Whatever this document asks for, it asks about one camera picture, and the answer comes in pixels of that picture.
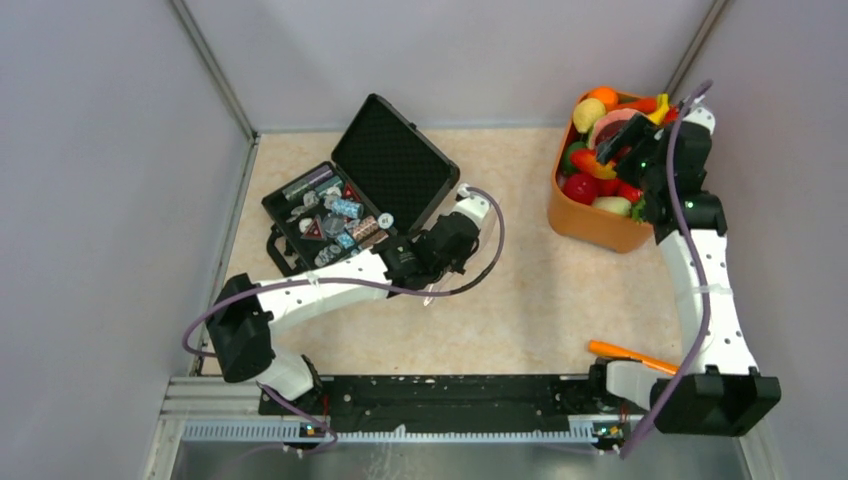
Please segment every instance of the orange marker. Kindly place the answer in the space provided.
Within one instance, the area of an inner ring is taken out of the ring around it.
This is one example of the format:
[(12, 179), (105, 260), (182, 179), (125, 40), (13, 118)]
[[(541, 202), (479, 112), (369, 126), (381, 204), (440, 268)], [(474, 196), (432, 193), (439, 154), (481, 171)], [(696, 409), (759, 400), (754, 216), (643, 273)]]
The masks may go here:
[(590, 340), (589, 351), (599, 357), (629, 358), (631, 360), (637, 360), (639, 362), (642, 362), (646, 367), (651, 367), (654, 370), (659, 370), (669, 375), (674, 375), (675, 373), (677, 373), (677, 367), (670, 363), (663, 362), (662, 360), (657, 360), (656, 358), (652, 358), (647, 355), (642, 355), (641, 353), (634, 352), (633, 350), (621, 348), (611, 343)]

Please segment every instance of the orange fruit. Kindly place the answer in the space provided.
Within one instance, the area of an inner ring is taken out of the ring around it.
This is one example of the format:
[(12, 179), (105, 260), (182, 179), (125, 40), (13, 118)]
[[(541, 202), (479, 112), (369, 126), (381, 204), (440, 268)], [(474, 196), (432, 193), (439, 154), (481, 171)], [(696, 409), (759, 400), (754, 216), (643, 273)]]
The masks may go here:
[(596, 98), (604, 104), (604, 107), (610, 108), (618, 105), (618, 93), (610, 87), (598, 87), (589, 92), (586, 98)]

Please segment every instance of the triangular warning sign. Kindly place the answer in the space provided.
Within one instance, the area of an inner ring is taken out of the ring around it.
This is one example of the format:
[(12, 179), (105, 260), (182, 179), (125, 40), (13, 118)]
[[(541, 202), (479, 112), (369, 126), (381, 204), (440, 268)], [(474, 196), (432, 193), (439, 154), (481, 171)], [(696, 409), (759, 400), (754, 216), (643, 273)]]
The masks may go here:
[(345, 184), (344, 190), (342, 190), (342, 198), (345, 200), (353, 200), (354, 202), (359, 201), (359, 194), (356, 193), (356, 190), (349, 184)]
[(321, 217), (316, 215), (315, 219), (312, 220), (312, 223), (309, 224), (309, 227), (306, 228), (306, 231), (303, 232), (304, 240), (324, 240), (324, 230), (321, 228)]

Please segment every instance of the orange container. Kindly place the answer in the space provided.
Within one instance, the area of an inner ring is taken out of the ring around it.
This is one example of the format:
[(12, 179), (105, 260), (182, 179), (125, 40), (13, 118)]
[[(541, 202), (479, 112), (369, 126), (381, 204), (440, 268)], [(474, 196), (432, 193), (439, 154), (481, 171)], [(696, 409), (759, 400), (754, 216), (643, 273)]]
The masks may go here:
[[(577, 99), (580, 103), (589, 92)], [(638, 100), (639, 96), (618, 92), (620, 101)], [(562, 145), (557, 161), (551, 171), (551, 198), (548, 202), (548, 223), (560, 235), (579, 238), (618, 253), (627, 253), (641, 247), (654, 232), (650, 223), (637, 223), (630, 217), (622, 217), (614, 213), (583, 205), (566, 197), (557, 186), (557, 171), (565, 149), (572, 142), (579, 140), (580, 134), (571, 122), (565, 129)]]

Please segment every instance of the beige tabletop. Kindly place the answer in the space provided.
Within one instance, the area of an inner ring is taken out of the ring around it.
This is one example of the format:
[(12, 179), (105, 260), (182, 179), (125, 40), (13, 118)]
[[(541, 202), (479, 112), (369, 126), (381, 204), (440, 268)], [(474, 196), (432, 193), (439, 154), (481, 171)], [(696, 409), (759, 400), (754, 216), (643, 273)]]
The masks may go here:
[[(424, 307), (398, 296), (326, 314), (277, 341), (306, 354), (321, 374), (585, 373), (590, 339), (656, 358), (681, 359), (671, 281), (649, 241), (620, 255), (561, 237), (548, 225), (549, 174), (559, 128), (425, 130), (459, 165), (461, 182), (501, 203), (506, 246), (491, 275), (472, 290)], [(265, 253), (271, 219), (262, 197), (328, 160), (341, 132), (263, 135), (236, 234), (228, 277), (281, 276)], [(443, 204), (449, 208), (453, 195)], [(458, 286), (491, 258), (496, 233)], [(205, 362), (203, 373), (220, 373)]]

